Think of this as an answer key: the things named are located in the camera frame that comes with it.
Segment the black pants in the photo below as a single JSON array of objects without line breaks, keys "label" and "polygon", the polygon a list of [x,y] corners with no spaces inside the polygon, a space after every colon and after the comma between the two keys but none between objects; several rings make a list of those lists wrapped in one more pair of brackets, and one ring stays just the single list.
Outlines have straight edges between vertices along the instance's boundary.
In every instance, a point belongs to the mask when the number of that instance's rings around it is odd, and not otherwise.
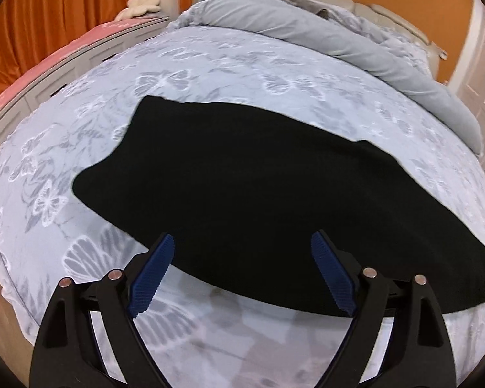
[{"label": "black pants", "polygon": [[315,262],[319,231],[384,276],[425,276],[447,314],[485,303],[485,246],[395,158],[269,110],[144,97],[72,191],[144,246],[172,236],[177,269],[279,307],[354,310],[357,282]]}]

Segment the pink topped drawer bench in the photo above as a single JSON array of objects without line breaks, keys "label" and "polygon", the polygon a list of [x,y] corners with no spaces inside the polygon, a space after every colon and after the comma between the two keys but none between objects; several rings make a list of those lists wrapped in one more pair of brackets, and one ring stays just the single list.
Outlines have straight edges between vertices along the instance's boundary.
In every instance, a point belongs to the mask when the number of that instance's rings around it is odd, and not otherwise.
[{"label": "pink topped drawer bench", "polygon": [[0,145],[40,104],[90,69],[157,36],[168,22],[167,15],[155,13],[104,23],[43,59],[0,94]]}]

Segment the grey folded duvet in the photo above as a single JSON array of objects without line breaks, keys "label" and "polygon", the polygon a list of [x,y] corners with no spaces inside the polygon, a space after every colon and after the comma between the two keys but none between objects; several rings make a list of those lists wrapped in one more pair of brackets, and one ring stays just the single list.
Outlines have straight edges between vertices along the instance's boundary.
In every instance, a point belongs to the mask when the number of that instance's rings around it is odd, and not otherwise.
[{"label": "grey folded duvet", "polygon": [[478,120],[447,87],[378,44],[279,0],[201,0],[169,23],[169,30],[212,26],[253,32],[324,53],[371,74],[419,104],[480,156]]}]

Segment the orange curtain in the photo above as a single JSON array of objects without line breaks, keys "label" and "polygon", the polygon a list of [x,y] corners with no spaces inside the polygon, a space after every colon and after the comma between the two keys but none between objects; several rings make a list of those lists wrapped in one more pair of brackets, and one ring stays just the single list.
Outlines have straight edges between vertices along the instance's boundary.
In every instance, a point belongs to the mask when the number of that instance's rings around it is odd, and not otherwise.
[{"label": "orange curtain", "polygon": [[59,48],[113,20],[128,0],[3,0],[0,93]]}]

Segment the white flower plush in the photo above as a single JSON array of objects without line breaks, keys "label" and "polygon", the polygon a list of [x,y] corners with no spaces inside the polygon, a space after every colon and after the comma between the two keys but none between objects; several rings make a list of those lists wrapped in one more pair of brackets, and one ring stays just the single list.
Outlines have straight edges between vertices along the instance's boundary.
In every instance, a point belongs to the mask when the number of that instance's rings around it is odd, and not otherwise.
[{"label": "white flower plush", "polygon": [[114,18],[114,21],[122,21],[133,17],[142,17],[147,13],[159,12],[161,0],[128,0],[127,6]]}]

